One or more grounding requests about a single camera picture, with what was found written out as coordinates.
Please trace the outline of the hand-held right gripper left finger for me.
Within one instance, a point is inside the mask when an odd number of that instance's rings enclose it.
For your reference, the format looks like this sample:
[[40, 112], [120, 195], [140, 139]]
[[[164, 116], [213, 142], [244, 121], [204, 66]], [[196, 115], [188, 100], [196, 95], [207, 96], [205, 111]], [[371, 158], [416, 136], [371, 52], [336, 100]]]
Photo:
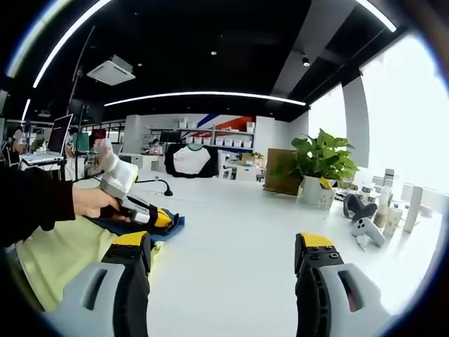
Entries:
[[118, 237], [98, 263], [84, 268], [44, 313], [62, 336], [147, 336], [151, 242], [148, 232]]

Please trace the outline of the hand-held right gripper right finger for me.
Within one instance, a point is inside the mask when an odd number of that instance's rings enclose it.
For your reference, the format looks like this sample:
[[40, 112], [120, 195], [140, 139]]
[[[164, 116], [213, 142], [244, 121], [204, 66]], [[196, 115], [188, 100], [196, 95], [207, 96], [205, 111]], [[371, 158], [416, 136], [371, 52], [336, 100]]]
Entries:
[[375, 283], [325, 237], [296, 234], [295, 276], [297, 336], [376, 336], [391, 317]]

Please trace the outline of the person's left hand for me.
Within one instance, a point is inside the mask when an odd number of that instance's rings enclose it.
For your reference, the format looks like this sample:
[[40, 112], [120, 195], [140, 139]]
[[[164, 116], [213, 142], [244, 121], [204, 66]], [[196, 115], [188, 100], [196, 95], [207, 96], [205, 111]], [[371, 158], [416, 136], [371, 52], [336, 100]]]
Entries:
[[118, 201], [98, 188], [72, 188], [72, 201], [74, 213], [90, 218], [99, 218], [101, 210], [112, 207], [120, 210]]

